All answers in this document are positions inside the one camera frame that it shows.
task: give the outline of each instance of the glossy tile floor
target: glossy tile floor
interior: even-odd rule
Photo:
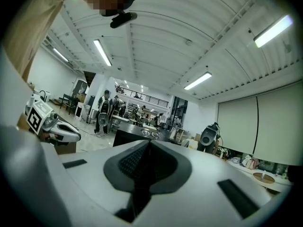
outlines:
[[[113,147],[116,132],[109,132],[107,136],[103,135],[102,128],[100,129],[99,135],[95,135],[94,129],[96,123],[87,124],[84,120],[79,121],[74,116],[74,111],[68,115],[68,110],[60,106],[56,106],[51,102],[47,103],[54,111],[56,111],[63,119],[69,122],[71,125],[79,129],[81,134],[81,140],[77,142],[76,152],[94,151],[98,149],[104,149]]]

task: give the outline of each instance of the box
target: box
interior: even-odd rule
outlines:
[[[77,94],[77,98],[80,100],[80,101],[79,101],[80,103],[84,103],[85,96],[86,96],[86,95]]]

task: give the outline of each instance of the balcony railing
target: balcony railing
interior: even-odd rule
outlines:
[[[132,97],[137,98],[137,99],[141,99],[145,102],[149,102],[149,103],[152,103],[152,104],[157,104],[159,106],[167,107],[167,105],[169,104],[167,101],[161,100],[159,98],[148,96],[146,94],[139,93],[139,92],[136,92],[136,91],[132,91],[132,90],[129,90],[129,89],[123,88],[123,87],[117,87],[116,86],[116,92],[122,93],[122,94],[127,95],[127,96],[132,96]]]

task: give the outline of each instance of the roller blind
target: roller blind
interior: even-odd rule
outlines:
[[[254,157],[300,165],[303,155],[302,83],[258,96],[259,127]]]
[[[256,97],[219,104],[218,123],[223,147],[252,154],[258,123]]]

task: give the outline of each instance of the fluorescent tube light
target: fluorescent tube light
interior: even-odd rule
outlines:
[[[268,41],[271,41],[275,38],[279,33],[286,30],[290,25],[293,24],[293,20],[289,15],[286,15],[281,20],[270,26],[268,29],[261,32],[258,36],[254,38],[254,42],[257,47],[265,45]]]
[[[103,60],[105,61],[107,66],[112,66],[112,63],[109,61],[109,58],[107,57],[107,55],[105,54],[105,51],[101,45],[101,42],[99,40],[94,40],[94,44],[96,46],[96,48],[98,49],[99,53],[101,54]]]
[[[57,49],[53,49],[58,55],[60,55],[65,61],[68,62],[68,59],[66,59],[59,51],[57,51]]]
[[[210,74],[209,72],[205,73],[202,77],[200,77],[199,79],[197,79],[196,81],[194,81],[193,83],[189,84],[187,87],[185,87],[185,90],[190,90],[191,88],[197,86],[198,84],[200,84],[201,82],[205,81],[206,79],[209,79],[212,77],[212,74]]]

